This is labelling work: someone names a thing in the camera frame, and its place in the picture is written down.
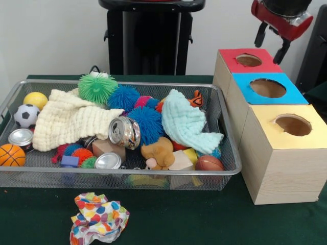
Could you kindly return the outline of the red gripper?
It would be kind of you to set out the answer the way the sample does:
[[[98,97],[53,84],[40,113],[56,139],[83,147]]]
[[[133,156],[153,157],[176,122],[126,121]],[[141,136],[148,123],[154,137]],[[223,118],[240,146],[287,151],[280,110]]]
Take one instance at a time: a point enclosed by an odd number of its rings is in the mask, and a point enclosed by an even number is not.
[[[254,45],[260,48],[266,28],[283,39],[282,47],[274,56],[273,63],[280,65],[290,41],[299,38],[310,26],[313,16],[307,11],[311,1],[253,1],[251,13],[260,22]]]

